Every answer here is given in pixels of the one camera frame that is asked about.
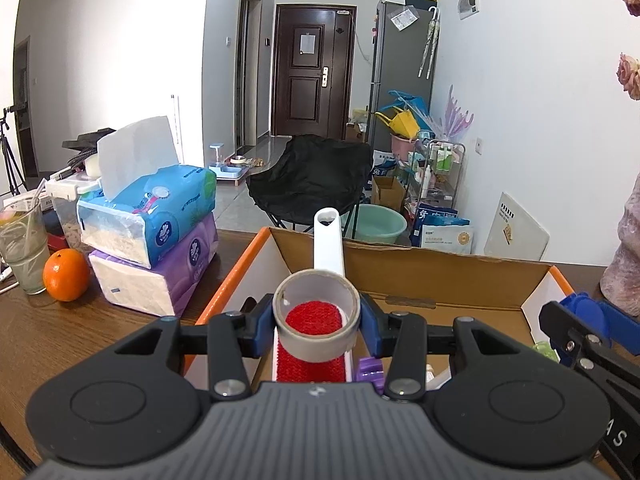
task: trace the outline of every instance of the doorway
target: doorway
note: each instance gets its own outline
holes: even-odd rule
[[[355,20],[356,7],[277,6],[271,111],[274,135],[344,138]]]
[[[244,155],[257,140],[258,54],[262,0],[240,0],[236,38],[234,129],[236,154]]]
[[[29,38],[14,51],[14,109],[18,137],[18,150],[22,161],[23,175],[38,177],[38,165],[31,133],[31,111],[29,106]]]

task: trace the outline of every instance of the pink fabric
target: pink fabric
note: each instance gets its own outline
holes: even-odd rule
[[[640,175],[618,224],[620,247],[600,280],[604,297],[631,316],[640,316]]]

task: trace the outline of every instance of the blue tissue pack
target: blue tissue pack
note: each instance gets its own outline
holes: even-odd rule
[[[151,269],[216,206],[216,175],[176,164],[142,176],[107,200],[82,195],[82,241],[99,251]]]

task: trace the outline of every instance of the green plastic basin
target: green plastic basin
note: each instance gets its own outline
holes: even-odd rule
[[[347,238],[351,238],[353,233],[353,221],[355,220],[355,211],[351,216],[349,227],[347,229]],[[347,222],[349,214],[340,217],[342,226]],[[361,204],[358,213],[358,224],[356,225],[356,240],[362,242],[370,242],[374,244],[394,244],[398,237],[406,229],[406,220],[404,217],[388,207],[373,204]]]

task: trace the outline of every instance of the refrigerator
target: refrigerator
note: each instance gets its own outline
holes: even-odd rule
[[[391,130],[376,118],[375,112],[396,100],[388,94],[389,90],[400,90],[421,96],[427,106],[430,106],[431,103],[431,88],[436,60],[434,59],[434,68],[431,70],[429,79],[427,79],[429,57],[421,78],[418,78],[418,70],[420,70],[422,63],[422,54],[427,43],[427,32],[433,11],[416,9],[420,18],[404,30],[398,30],[388,15],[401,7],[401,5],[392,3],[380,2],[378,4],[367,142],[375,150],[381,152],[391,151],[391,135],[389,133]],[[389,117],[395,115],[395,111],[392,109],[383,113]]]

